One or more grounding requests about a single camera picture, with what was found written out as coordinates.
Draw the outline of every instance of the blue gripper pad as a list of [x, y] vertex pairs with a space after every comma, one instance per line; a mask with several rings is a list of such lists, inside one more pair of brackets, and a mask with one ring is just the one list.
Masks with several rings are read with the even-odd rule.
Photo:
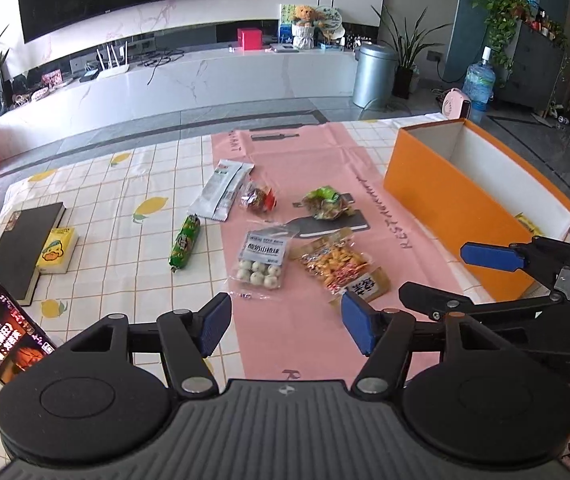
[[468, 242], [460, 248], [460, 257], [468, 265], [514, 272], [525, 267], [525, 259], [508, 247]]
[[356, 294], [347, 291], [340, 300], [342, 323], [361, 354], [369, 356], [376, 346], [375, 323], [378, 313]]
[[198, 311], [202, 318], [202, 330], [196, 341], [200, 355], [208, 357], [214, 350], [232, 320], [232, 298], [219, 292]]

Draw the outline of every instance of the pink cube box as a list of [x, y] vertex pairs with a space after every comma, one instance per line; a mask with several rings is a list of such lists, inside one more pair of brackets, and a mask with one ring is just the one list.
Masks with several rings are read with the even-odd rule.
[[261, 50], [262, 31], [260, 28], [239, 28], [238, 45], [243, 50]]

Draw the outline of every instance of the small pink heater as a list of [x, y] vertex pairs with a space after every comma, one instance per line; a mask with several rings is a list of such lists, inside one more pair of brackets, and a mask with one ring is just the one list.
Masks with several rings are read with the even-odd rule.
[[468, 119], [472, 102], [458, 88], [452, 88], [443, 101], [443, 115], [447, 119]]

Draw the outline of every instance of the yellow box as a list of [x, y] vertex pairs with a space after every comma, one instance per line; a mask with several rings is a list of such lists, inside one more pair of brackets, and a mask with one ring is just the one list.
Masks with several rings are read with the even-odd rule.
[[73, 227], [52, 229], [36, 264], [40, 273], [62, 274], [67, 272], [77, 241], [78, 233]]
[[[564, 240], [570, 200], [536, 168], [470, 121], [403, 128], [385, 189], [458, 256], [466, 242], [530, 242], [522, 213], [549, 238]], [[466, 266], [496, 301], [519, 298], [533, 283], [524, 272]]]

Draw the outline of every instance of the green snack package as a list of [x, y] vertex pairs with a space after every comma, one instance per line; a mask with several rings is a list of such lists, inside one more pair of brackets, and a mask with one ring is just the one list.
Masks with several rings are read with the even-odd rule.
[[343, 195], [331, 186], [310, 191], [302, 203], [316, 220], [334, 220], [343, 213], [353, 213]]
[[196, 215], [189, 215], [185, 218], [180, 233], [176, 237], [172, 254], [169, 256], [169, 264], [172, 266], [172, 272], [176, 269], [184, 269], [190, 259], [191, 251], [198, 239], [200, 232], [200, 219]]

